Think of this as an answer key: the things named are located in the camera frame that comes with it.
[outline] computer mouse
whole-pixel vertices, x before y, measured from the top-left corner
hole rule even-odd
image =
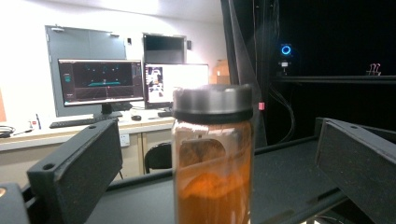
[[[135,120],[135,121],[139,121],[139,120],[142,120],[142,117],[139,115],[133,115],[133,116],[131,116],[131,119]]]

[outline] metal lid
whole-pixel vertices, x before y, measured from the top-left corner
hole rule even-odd
[[[204,85],[174,91],[173,116],[193,123],[220,124],[253,115],[249,85]]]

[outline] cable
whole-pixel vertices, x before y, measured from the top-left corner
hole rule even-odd
[[[122,172],[121,172],[121,171],[119,171],[119,174],[120,174],[121,179],[123,179],[123,176],[122,176]]]
[[[272,13],[272,21],[274,22],[274,46],[276,46],[277,42],[279,41],[280,37],[280,25],[279,25],[279,0],[275,0],[273,4],[273,13]],[[276,48],[273,48],[272,52],[270,55],[274,55],[276,52]]]
[[[290,129],[285,137],[283,137],[278,143],[289,141],[295,132],[295,117],[294,112],[291,108],[291,104],[280,94],[272,85],[270,85],[270,96],[273,97],[277,102],[286,107],[290,114]]]
[[[344,224],[344,222],[342,222],[342,221],[340,221],[340,220],[338,220],[337,218],[334,218],[334,217],[325,217],[325,216],[315,216],[315,217],[323,218],[323,219],[329,219],[329,220],[336,221],[337,223]]]
[[[254,62],[255,62],[255,70],[254,73],[257,79],[257,39],[256,39],[256,10],[255,10],[255,1],[253,0],[253,42],[254,42]]]
[[[0,125],[0,138],[9,138],[14,132],[14,127]]]
[[[33,129],[29,129],[29,130],[23,131],[23,132],[21,132],[21,133],[31,133],[32,130],[33,130]]]

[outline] orange bottle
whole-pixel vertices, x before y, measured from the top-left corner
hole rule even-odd
[[[174,91],[176,223],[248,223],[252,181],[249,85]]]

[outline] white desk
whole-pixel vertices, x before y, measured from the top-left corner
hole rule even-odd
[[[123,112],[119,121],[120,134],[130,136],[130,145],[122,148],[121,172],[124,177],[142,175],[144,155],[149,148],[170,141],[174,118],[153,119],[157,113],[155,110]],[[132,115],[140,115],[142,120],[131,120]],[[27,183],[26,171],[32,165],[86,127],[34,130],[10,138],[0,138],[0,182],[17,182],[23,187]]]

